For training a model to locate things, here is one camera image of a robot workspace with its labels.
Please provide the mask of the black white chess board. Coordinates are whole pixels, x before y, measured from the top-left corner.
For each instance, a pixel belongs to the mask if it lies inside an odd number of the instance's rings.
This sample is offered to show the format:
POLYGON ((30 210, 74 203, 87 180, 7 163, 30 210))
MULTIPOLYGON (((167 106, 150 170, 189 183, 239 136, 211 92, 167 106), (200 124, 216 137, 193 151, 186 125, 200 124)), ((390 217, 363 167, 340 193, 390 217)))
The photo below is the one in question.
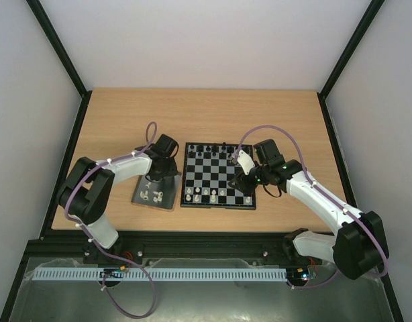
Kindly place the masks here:
POLYGON ((232 154, 237 149, 236 144, 227 143, 199 143, 187 142, 185 144, 185 159, 183 167, 183 183, 181 192, 181 207, 195 208, 224 208, 237 210, 255 210, 256 196, 244 195, 236 189, 230 188, 228 182, 242 168, 231 161, 232 154), (201 189, 199 202, 193 201, 196 195, 195 189, 201 189), (186 201, 187 188, 191 188, 191 202, 186 201), (211 190, 215 189, 216 202, 212 203, 211 190), (225 190, 225 195, 220 196, 219 192, 225 190), (251 197, 251 202, 246 203, 246 197, 251 197))

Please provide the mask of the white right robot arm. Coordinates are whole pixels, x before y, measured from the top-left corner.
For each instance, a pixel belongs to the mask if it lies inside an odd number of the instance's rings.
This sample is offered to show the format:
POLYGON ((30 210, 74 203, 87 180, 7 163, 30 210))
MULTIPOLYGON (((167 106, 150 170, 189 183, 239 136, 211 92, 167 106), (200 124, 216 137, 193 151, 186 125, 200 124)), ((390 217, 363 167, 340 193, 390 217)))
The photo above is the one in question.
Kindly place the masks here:
POLYGON ((274 140, 254 145, 258 159, 241 147, 231 161, 241 167, 229 185, 251 195, 257 186, 276 186, 306 205, 330 229, 331 234, 297 229, 283 238, 285 258, 293 263, 304 257, 331 262, 347 278, 355 280, 378 266, 387 266, 389 249, 379 215, 343 202, 318 183, 297 160, 286 161, 274 140))

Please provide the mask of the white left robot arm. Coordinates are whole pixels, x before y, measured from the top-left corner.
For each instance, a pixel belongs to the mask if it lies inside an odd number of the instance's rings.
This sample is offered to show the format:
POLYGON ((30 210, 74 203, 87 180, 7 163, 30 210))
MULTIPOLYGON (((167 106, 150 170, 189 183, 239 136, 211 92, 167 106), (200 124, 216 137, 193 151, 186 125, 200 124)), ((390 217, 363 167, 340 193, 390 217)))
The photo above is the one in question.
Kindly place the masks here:
POLYGON ((157 142, 114 159, 79 158, 58 191, 58 204, 68 220, 108 250, 119 238, 105 214, 113 186, 135 176, 153 181, 175 176, 177 152, 178 143, 162 134, 157 142))

